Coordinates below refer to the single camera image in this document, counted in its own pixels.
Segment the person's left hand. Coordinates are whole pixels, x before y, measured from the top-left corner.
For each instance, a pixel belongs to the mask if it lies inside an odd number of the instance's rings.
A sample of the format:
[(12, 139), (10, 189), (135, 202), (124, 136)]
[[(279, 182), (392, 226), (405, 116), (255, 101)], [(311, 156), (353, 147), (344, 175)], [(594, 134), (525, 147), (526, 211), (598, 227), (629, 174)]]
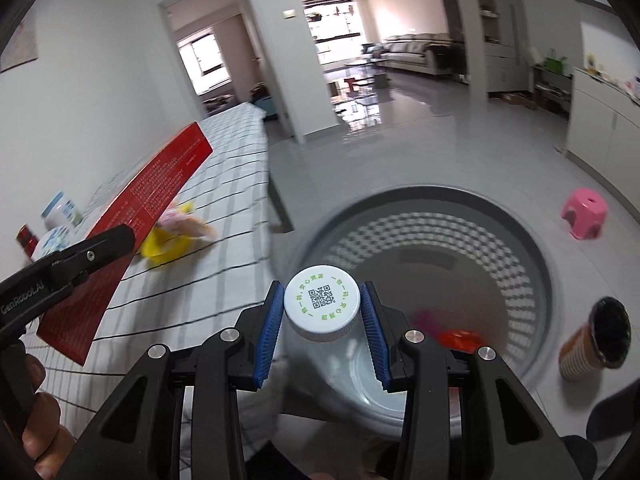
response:
[(36, 394), (22, 435), (23, 448), (35, 461), (35, 472), (41, 478), (51, 480), (58, 476), (76, 440), (60, 423), (61, 409), (58, 401), (50, 393), (39, 390), (46, 378), (42, 364), (28, 354), (25, 356), (25, 365)]

